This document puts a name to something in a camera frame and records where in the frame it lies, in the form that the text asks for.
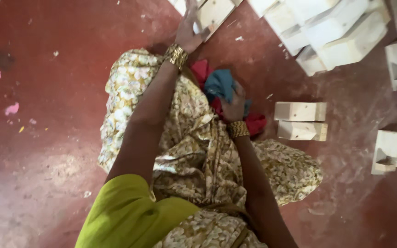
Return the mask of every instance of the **concrete floor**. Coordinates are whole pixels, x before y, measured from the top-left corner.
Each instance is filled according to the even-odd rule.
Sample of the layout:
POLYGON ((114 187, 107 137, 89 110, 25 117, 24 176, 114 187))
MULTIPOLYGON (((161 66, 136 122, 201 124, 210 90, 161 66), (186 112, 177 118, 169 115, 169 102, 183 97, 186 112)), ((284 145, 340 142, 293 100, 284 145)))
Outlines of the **concrete floor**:
MULTIPOLYGON (((162 52, 180 18, 166 0, 0 0, 0 248, 74 246, 105 179, 96 158, 109 69, 131 48, 162 52)), ((328 141, 282 140, 324 171, 315 192, 281 208, 301 248, 397 248, 397 171, 370 174, 377 130, 397 130, 384 53, 395 39, 391 22, 361 62, 309 78, 245 1, 200 51, 267 116, 261 138, 276 137, 276 101, 329 103, 328 141)))

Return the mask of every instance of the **dark stain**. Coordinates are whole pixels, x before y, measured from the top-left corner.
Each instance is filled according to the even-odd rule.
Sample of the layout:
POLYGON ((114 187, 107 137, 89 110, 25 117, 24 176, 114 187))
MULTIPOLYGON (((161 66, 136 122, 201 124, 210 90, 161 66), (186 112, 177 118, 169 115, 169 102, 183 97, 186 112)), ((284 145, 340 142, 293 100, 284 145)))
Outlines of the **dark stain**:
POLYGON ((0 50, 0 69, 7 71, 15 62, 15 57, 8 51, 0 50))

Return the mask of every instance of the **person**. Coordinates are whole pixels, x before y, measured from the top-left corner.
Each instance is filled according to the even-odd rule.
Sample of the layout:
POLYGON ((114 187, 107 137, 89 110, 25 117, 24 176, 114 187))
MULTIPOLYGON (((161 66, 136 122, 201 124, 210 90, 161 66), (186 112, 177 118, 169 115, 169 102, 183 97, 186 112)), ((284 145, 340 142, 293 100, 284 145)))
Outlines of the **person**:
MULTIPOLYGON (((224 131, 224 123, 209 117, 208 113, 212 111, 207 105, 201 104, 206 101, 202 100, 202 93, 190 80, 179 77, 179 69, 187 55, 194 52, 210 34, 209 29, 194 34, 196 12, 197 2, 188 0, 187 12, 179 25, 175 44, 168 49, 163 59, 137 50, 124 54, 113 66, 106 87, 110 99, 101 128, 104 148, 99 157, 101 165, 104 161, 110 161, 112 166, 107 169, 109 173, 105 185, 81 229, 76 248, 298 247, 281 217, 272 187, 280 194, 278 198, 286 199, 282 204, 300 200, 321 182, 317 165, 301 151, 277 144, 273 152, 278 151, 278 156, 282 155, 280 151, 294 156, 277 158, 274 169, 281 168, 286 173, 287 167, 280 163, 290 166, 289 161, 293 161, 293 166, 296 164, 295 168, 303 167, 301 164, 305 167, 288 171, 287 174, 295 171, 301 173, 291 175, 284 185, 271 183, 272 176, 268 177, 263 169, 257 156, 257 147, 251 143, 243 122, 246 92, 239 83, 236 83, 230 103, 221 99, 228 132, 224 131), (196 102, 197 106, 191 106, 192 102, 196 102), (181 124, 173 132, 173 126, 179 122, 181 124), (206 136, 219 132, 225 137, 220 139, 224 140, 220 143, 226 147, 219 149, 226 149, 229 155, 226 152, 216 153, 218 142, 214 143, 211 136, 206 136), (171 134, 172 137, 165 138, 165 134, 171 134), (112 152, 117 146, 112 144, 113 140, 120 145, 116 154, 112 152), (161 149, 167 142, 167 148, 161 149), (169 155, 160 156, 167 151, 169 155), (214 155, 222 158, 212 160, 210 157, 214 155), (190 167, 168 169, 169 166, 163 161, 176 165, 187 163, 190 167), (227 166, 212 167, 216 163, 227 166), (234 172, 222 173, 222 168, 234 172), (154 175, 156 170, 162 171, 159 177, 154 175), (174 172, 177 173, 174 179, 163 176, 174 172), (303 174, 310 174, 310 180, 302 180, 303 174), (289 197, 291 184, 301 181, 309 183, 295 187, 295 196, 289 197), (176 191, 183 185, 190 187, 176 191), (226 185, 230 185, 230 190, 226 190, 226 185), (153 195, 156 188, 164 192, 162 196, 159 193, 157 200, 153 195)), ((278 180, 283 177, 281 172, 274 173, 278 180)))

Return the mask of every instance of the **bracelet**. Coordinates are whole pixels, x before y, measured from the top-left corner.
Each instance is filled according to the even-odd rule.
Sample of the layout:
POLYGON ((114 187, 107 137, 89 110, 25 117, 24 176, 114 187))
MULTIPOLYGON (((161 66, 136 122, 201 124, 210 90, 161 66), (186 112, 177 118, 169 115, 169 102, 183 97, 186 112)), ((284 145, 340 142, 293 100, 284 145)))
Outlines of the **bracelet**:
POLYGON ((186 63, 188 59, 188 53, 185 52, 179 45, 172 44, 163 57, 163 61, 168 60, 173 65, 177 66, 179 70, 186 63))
POLYGON ((246 122, 235 121, 228 125, 228 133, 231 138, 237 138, 240 136, 251 136, 247 129, 246 122))

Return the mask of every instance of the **green fabric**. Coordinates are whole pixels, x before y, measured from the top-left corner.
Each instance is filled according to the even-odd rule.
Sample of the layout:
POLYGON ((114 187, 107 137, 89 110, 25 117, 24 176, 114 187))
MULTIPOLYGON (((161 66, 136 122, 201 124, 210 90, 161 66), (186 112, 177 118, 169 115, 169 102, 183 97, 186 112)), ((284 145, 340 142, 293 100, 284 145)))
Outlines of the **green fabric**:
POLYGON ((75 247, 151 248, 199 210, 175 197, 155 203, 141 176, 121 175, 100 190, 75 247))

